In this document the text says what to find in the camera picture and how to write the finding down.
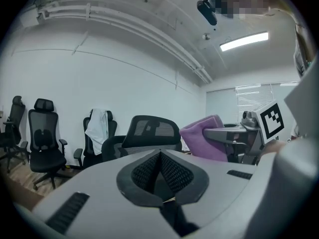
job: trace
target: ceiling pipe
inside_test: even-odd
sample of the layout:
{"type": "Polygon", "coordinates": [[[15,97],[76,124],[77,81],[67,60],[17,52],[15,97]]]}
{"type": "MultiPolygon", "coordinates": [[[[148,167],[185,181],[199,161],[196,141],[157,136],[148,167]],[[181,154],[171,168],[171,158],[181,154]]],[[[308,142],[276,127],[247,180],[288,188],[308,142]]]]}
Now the ceiling pipe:
{"type": "MultiPolygon", "coordinates": [[[[86,1],[86,2],[88,2],[88,1],[90,1],[90,2],[92,2],[92,1],[110,2],[110,1],[111,1],[112,3],[121,3],[121,4],[124,4],[124,5],[128,6],[128,7],[134,7],[134,8],[139,9],[139,10],[141,10],[141,11],[147,13],[147,14],[150,14],[151,16],[153,16],[153,17],[157,18],[158,20],[162,21],[164,24],[167,24],[169,27],[171,27],[171,28],[175,31],[175,34],[181,36],[181,35],[180,35],[180,30],[179,30],[179,31],[176,30],[176,28],[177,28],[176,23],[175,23],[175,25],[171,25],[168,21],[166,21],[165,19],[163,19],[163,18],[159,17],[158,15],[152,13],[151,11],[145,10],[145,9],[139,7],[139,6],[134,5],[134,4],[131,3],[131,2],[127,2],[127,1],[124,1],[124,0],[50,0],[49,2],[56,2],[56,3],[58,3],[58,2],[70,2],[70,1],[86,1]]],[[[187,38],[187,36],[181,36],[181,37],[187,42],[187,44],[188,44],[189,46],[192,47],[192,49],[196,52],[196,54],[201,57],[201,59],[206,63],[206,65],[207,65],[208,67],[210,67],[210,63],[209,63],[209,62],[207,61],[207,59],[203,56],[203,54],[200,52],[200,50],[194,45],[193,41],[189,40],[189,39],[187,38]]]]}
{"type": "Polygon", "coordinates": [[[49,13],[49,16],[45,16],[44,19],[53,18],[53,17],[79,17],[90,20],[101,19],[101,22],[106,21],[106,23],[120,27],[124,30],[133,32],[134,34],[138,34],[139,36],[153,42],[154,44],[160,46],[161,48],[168,51],[170,54],[174,55],[180,61],[182,61],[187,67],[189,67],[193,72],[195,72],[205,83],[212,82],[212,78],[205,71],[205,69],[201,66],[201,64],[191,55],[189,54],[181,45],[179,45],[175,40],[171,37],[155,28],[154,26],[148,24],[147,22],[135,18],[131,15],[115,11],[108,8],[98,7],[98,6],[90,6],[90,12],[104,12],[109,16],[103,16],[99,14],[90,13],[88,16],[87,13],[88,5],[68,5],[68,6],[58,6],[58,7],[45,7],[42,8],[39,12],[45,16],[45,12],[49,13]],[[59,12],[63,10],[83,10],[85,13],[75,13],[75,12],[59,12]],[[126,19],[135,23],[136,25],[123,21],[122,19],[126,19]]]}
{"type": "MultiPolygon", "coordinates": [[[[50,15],[50,16],[46,17],[45,19],[52,19],[52,18],[81,18],[81,19],[85,19],[86,17],[85,17],[85,14],[84,14],[84,13],[77,13],[77,15],[74,15],[74,14],[68,15],[67,13],[61,12],[61,13],[57,13],[57,14],[54,15],[54,16],[50,15]]],[[[174,57],[176,57],[176,58],[177,58],[179,61],[181,61],[185,66],[187,66],[188,68],[190,68],[191,70],[193,70],[192,66],[191,66],[189,63],[187,63],[187,62],[186,62],[185,60],[183,60],[182,58],[176,56],[176,54],[175,54],[174,52],[172,52],[170,49],[168,49],[168,48],[166,48],[166,47],[164,47],[164,46],[159,45],[156,41],[152,40],[151,38],[149,38],[149,37],[147,37],[147,36],[145,36],[145,35],[142,35],[141,33],[138,33],[137,31],[134,31],[134,30],[132,30],[132,29],[130,29],[130,28],[128,28],[128,27],[119,25],[119,24],[117,24],[117,23],[109,22],[109,21],[107,21],[107,20],[105,20],[105,19],[90,18],[90,20],[97,21],[97,22],[101,22],[101,23],[106,23],[106,24],[109,24],[109,25],[112,25],[112,26],[121,28],[121,29],[123,29],[123,30],[126,30],[126,31],[128,31],[128,32],[131,32],[131,33],[133,33],[133,34],[136,34],[136,35],[138,35],[138,36],[140,36],[140,37],[142,37],[142,38],[144,38],[144,39],[146,39],[146,40],[148,40],[148,41],[150,41],[150,42],[152,42],[152,43],[154,43],[154,44],[160,46],[162,49],[164,49],[165,51],[167,51],[168,53],[170,53],[171,55],[173,55],[174,57]]],[[[209,83],[208,80],[203,76],[203,74],[201,74],[201,72],[198,71],[198,72],[196,72],[196,74],[197,74],[205,83],[207,83],[207,84],[209,83]]]]}
{"type": "Polygon", "coordinates": [[[186,17],[188,17],[200,29],[200,26],[198,25],[198,23],[191,16],[189,16],[181,7],[179,7],[177,4],[175,4],[171,0],[165,0],[165,1],[171,4],[172,6],[174,6],[175,8],[177,8],[178,10],[180,10],[186,17]]]}

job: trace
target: fluorescent light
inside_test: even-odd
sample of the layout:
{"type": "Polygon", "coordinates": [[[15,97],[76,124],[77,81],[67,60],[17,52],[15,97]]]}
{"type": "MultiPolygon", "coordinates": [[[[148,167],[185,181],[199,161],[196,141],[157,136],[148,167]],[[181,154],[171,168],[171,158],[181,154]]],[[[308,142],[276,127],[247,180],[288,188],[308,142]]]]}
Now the fluorescent light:
{"type": "Polygon", "coordinates": [[[236,95],[239,96],[239,95],[258,94],[258,93],[259,93],[259,91],[254,91],[254,92],[238,93],[238,94],[236,94],[236,95]]]}
{"type": "Polygon", "coordinates": [[[249,35],[240,39],[236,39],[230,42],[226,42],[224,44],[220,45],[220,48],[222,51],[230,50],[239,46],[243,46],[246,44],[254,43],[254,42],[260,42],[260,41],[266,41],[268,40],[268,32],[263,32],[259,34],[249,35]]]}
{"type": "Polygon", "coordinates": [[[245,89],[252,89],[252,88],[259,88],[259,87],[261,87],[261,84],[243,86],[243,87],[236,87],[236,90],[245,90],[245,89]]]}
{"type": "Polygon", "coordinates": [[[298,85],[298,82],[289,82],[289,83],[280,84],[280,87],[283,87],[283,86],[297,86],[297,85],[298,85]]]}

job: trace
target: ceiling light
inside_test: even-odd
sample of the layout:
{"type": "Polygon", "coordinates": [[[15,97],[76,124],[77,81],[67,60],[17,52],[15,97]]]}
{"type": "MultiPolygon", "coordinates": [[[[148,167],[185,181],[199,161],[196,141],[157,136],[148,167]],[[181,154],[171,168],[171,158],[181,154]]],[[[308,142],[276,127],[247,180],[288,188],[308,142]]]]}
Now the ceiling light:
{"type": "Polygon", "coordinates": [[[284,87],[284,86],[297,86],[298,82],[289,82],[289,83],[282,83],[280,84],[280,87],[284,87]]]}
{"type": "Polygon", "coordinates": [[[252,88],[259,88],[259,87],[261,87],[261,84],[243,86],[243,87],[236,87],[236,90],[245,90],[245,89],[252,89],[252,88]]]}
{"type": "Polygon", "coordinates": [[[230,50],[246,44],[268,40],[268,32],[249,35],[220,45],[222,51],[230,50]]]}

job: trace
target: mesh chair back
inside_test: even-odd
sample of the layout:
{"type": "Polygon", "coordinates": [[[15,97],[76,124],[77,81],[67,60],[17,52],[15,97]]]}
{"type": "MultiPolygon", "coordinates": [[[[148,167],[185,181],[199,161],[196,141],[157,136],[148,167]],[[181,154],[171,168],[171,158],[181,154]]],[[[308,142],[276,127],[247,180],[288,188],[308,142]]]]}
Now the mesh chair back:
{"type": "MultiPolygon", "coordinates": [[[[108,114],[108,125],[109,125],[109,138],[113,137],[115,135],[116,128],[118,126],[117,122],[113,120],[113,115],[110,111],[107,111],[108,114]]],[[[84,132],[88,128],[88,124],[91,120],[91,117],[86,117],[83,120],[83,128],[84,132]]],[[[94,156],[94,150],[93,150],[93,142],[89,136],[85,135],[85,149],[83,152],[84,156],[94,156]]]]}
{"type": "Polygon", "coordinates": [[[126,136],[115,136],[104,142],[102,157],[105,162],[151,149],[181,151],[178,126],[168,119],[135,116],[126,136]]]}
{"type": "Polygon", "coordinates": [[[54,113],[53,110],[54,106],[52,101],[38,99],[34,105],[34,110],[29,111],[31,151],[59,148],[55,135],[58,114],[54,113]]]}
{"type": "Polygon", "coordinates": [[[178,126],[168,119],[139,115],[132,119],[123,148],[167,146],[180,142],[178,126]]]}
{"type": "Polygon", "coordinates": [[[11,128],[13,128],[13,135],[15,140],[14,144],[19,144],[19,142],[21,141],[19,127],[24,111],[25,105],[21,101],[21,96],[15,96],[12,101],[10,116],[7,119],[7,121],[12,121],[14,125],[13,127],[7,125],[4,129],[6,135],[11,136],[11,128]]]}

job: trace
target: white wall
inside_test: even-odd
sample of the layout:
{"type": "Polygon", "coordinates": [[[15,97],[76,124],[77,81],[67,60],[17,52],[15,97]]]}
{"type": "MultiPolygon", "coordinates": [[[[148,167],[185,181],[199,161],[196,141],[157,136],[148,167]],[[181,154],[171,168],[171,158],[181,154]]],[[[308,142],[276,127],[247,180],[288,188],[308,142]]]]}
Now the white wall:
{"type": "Polygon", "coordinates": [[[205,85],[206,92],[230,89],[242,85],[266,84],[299,81],[298,72],[293,64],[291,66],[279,68],[267,68],[245,73],[232,74],[227,77],[218,78],[212,83],[205,85]]]}
{"type": "Polygon", "coordinates": [[[30,141],[26,114],[37,98],[53,100],[57,136],[67,140],[66,158],[84,148],[83,118],[92,108],[112,111],[116,135],[125,135],[135,115],[171,119],[181,128],[205,116],[205,90],[188,68],[148,41],[97,22],[52,20],[16,33],[0,60],[0,110],[9,114],[22,96],[20,130],[30,141]],[[82,35],[89,36],[72,55],[82,35]],[[179,71],[178,87],[175,71],[179,71]]]}

